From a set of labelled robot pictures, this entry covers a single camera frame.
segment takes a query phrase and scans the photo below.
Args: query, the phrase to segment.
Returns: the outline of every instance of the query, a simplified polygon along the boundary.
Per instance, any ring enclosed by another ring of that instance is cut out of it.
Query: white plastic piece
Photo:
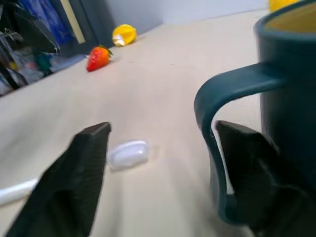
[[[31,194],[38,181],[38,179],[33,179],[6,189],[0,189],[0,206],[27,197]]]
[[[149,147],[145,141],[131,141],[109,151],[107,163],[112,170],[122,170],[147,162]]]

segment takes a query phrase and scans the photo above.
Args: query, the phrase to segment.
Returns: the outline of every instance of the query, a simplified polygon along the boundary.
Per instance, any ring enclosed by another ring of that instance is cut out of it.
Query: beige table surface
[[[150,162],[104,177],[93,237],[243,237],[222,223],[210,194],[210,165],[193,101],[213,75],[257,61],[255,11],[162,25],[114,62],[87,73],[85,61],[0,99],[0,188],[38,177],[83,128],[111,121],[109,149],[151,145]],[[258,96],[217,114],[260,129]],[[24,201],[0,209],[0,235]]]

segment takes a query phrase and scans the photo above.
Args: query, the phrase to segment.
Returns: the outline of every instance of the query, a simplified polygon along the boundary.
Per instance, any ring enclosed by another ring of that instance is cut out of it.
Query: mug handle
[[[258,63],[214,76],[197,92],[194,111],[210,153],[213,202],[225,222],[244,224],[236,213],[234,196],[227,194],[224,164],[211,128],[212,120],[226,103],[247,95],[282,88],[285,82],[282,73],[270,65]]]

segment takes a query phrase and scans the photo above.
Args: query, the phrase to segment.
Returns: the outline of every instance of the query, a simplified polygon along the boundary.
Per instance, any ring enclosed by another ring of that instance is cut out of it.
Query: strawberry
[[[94,47],[89,55],[86,69],[88,72],[104,67],[110,61],[112,52],[103,46]]]

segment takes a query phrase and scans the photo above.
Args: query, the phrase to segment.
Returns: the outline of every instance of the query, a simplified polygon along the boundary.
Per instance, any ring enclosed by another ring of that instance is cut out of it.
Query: dark green mug
[[[260,62],[213,77],[198,91],[197,124],[211,157],[211,186],[221,218],[242,224],[227,194],[223,160],[211,122],[226,103],[261,93],[266,139],[316,188],[316,1],[276,11],[255,25]]]

